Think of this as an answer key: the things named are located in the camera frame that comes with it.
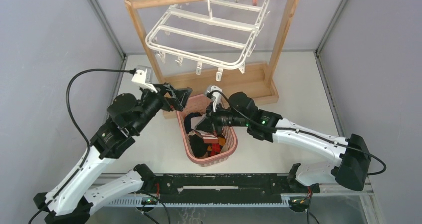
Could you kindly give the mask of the pink plastic basket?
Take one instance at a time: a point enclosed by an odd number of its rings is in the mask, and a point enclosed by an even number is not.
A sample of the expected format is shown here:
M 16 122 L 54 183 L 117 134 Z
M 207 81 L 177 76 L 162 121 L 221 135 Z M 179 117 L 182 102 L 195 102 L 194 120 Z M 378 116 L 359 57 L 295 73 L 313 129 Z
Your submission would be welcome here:
M 232 127 L 224 127 L 219 136 L 194 129 L 197 124 L 195 120 L 203 117 L 209 104 L 211 99 L 205 95 L 195 95 L 188 99 L 183 111 L 176 112 L 187 158 L 202 167 L 225 161 L 236 151 L 238 145 Z

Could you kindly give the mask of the brown patterned sock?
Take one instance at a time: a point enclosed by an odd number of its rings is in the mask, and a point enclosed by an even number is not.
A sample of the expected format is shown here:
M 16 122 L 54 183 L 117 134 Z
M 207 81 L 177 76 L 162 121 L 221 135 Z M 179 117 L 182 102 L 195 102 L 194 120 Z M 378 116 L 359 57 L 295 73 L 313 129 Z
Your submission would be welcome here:
M 226 139 L 224 137 L 218 137 L 218 143 L 210 143 L 207 146 L 208 157 L 219 155 L 225 152 Z

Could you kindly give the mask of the white plastic clip hanger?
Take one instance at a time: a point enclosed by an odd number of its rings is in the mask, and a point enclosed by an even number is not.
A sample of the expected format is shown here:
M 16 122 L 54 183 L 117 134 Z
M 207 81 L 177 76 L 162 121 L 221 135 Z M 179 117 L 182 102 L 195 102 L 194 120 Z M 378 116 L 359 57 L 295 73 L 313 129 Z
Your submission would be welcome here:
M 221 81 L 225 70 L 239 70 L 245 73 L 245 62 L 256 47 L 255 40 L 264 26 L 269 14 L 270 0 L 205 0 L 170 5 L 151 31 L 146 35 L 148 48 L 156 52 L 162 63 L 167 55 L 176 57 L 178 66 L 184 60 L 196 62 L 195 73 L 201 74 L 203 65 L 217 68 L 216 80 Z M 219 45 L 233 48 L 237 57 L 232 60 L 210 55 L 201 55 L 187 49 L 185 45 L 194 47 Z

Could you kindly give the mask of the black red cuff sock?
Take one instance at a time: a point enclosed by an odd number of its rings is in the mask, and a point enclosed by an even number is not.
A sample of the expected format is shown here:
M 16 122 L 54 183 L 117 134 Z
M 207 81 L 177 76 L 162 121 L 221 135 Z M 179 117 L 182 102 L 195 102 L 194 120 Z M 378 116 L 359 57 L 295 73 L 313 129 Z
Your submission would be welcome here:
M 191 120 L 192 118 L 195 117 L 200 117 L 201 114 L 198 112 L 194 112 L 194 113 L 190 113 L 188 114 L 185 118 L 184 118 L 184 129 L 185 129 L 185 133 L 189 134 L 193 129 L 192 129 L 192 125 L 191 125 Z

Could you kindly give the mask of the plain black sock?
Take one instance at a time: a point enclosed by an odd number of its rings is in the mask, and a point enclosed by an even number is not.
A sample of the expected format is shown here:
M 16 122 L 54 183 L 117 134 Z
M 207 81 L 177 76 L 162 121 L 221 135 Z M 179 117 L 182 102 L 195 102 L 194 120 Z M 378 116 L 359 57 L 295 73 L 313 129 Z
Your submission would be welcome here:
M 190 135 L 189 144 L 195 158 L 202 158 L 207 154 L 208 144 L 204 143 L 201 137 L 197 135 Z

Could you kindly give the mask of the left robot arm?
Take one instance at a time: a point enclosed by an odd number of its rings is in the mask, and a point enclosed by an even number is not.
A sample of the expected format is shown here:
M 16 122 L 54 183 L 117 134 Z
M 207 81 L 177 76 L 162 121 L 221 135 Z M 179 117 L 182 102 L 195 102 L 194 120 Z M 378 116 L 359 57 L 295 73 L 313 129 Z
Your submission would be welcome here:
M 145 164 L 138 164 L 122 177 L 93 188 L 103 170 L 118 160 L 135 143 L 160 110 L 182 111 L 192 88 L 174 88 L 169 83 L 151 84 L 141 97 L 131 93 L 118 95 L 108 107 L 106 122 L 90 139 L 80 162 L 50 192 L 34 197 L 40 211 L 47 213 L 48 224 L 83 224 L 101 207 L 128 193 L 151 192 L 155 175 Z

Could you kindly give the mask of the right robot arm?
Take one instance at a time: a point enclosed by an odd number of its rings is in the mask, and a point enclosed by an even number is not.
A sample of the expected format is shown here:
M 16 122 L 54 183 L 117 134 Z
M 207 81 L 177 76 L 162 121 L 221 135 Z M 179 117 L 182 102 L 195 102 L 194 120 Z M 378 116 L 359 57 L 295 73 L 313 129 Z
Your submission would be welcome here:
M 205 96 L 211 102 L 196 130 L 221 134 L 225 127 L 243 127 L 257 140 L 295 146 L 324 158 L 316 164 L 292 165 L 287 181 L 293 192 L 330 181 L 354 191 L 364 189 L 372 157 L 362 136 L 332 136 L 305 128 L 258 108 L 244 92 L 227 97 L 222 91 L 213 90 L 206 91 Z

